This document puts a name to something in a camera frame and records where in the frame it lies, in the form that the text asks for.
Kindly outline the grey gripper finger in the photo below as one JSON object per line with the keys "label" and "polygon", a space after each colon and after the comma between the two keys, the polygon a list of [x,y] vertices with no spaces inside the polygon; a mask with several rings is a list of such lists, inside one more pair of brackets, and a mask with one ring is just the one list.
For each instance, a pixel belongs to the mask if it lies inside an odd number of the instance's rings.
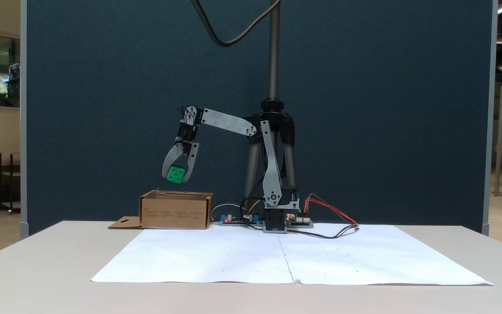
{"label": "grey gripper finger", "polygon": [[181,144],[175,144],[168,152],[162,165],[162,177],[166,180],[183,180],[185,168],[175,165],[181,154]]}
{"label": "grey gripper finger", "polygon": [[197,153],[199,149],[199,144],[194,143],[194,142],[187,142],[188,148],[187,148],[187,172],[185,173],[183,177],[183,183],[187,183],[189,178],[191,177],[191,174],[193,173],[193,167],[195,165],[195,161],[197,159]]}

